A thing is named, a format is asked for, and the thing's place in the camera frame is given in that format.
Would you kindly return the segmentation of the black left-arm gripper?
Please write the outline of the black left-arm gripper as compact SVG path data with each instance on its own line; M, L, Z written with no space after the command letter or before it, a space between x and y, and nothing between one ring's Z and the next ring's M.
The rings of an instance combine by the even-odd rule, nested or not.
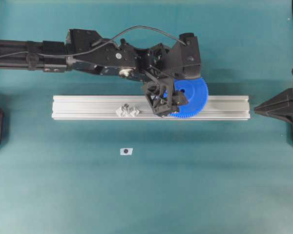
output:
M185 93L179 90L174 92L174 80L164 75L155 77L148 71L143 71L148 82L144 82L142 90L151 107L152 112L159 117L166 117L179 112L179 107L188 104Z

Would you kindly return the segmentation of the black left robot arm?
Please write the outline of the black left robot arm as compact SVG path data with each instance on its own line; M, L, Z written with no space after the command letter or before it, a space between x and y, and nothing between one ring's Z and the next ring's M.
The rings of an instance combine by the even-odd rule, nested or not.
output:
M172 47L158 43L137 48L125 39L116 42L82 29L69 30L65 42L0 40L0 69L75 70L140 82L153 113L165 117L179 113L189 103L175 82L201 76L197 37L183 33L174 41Z

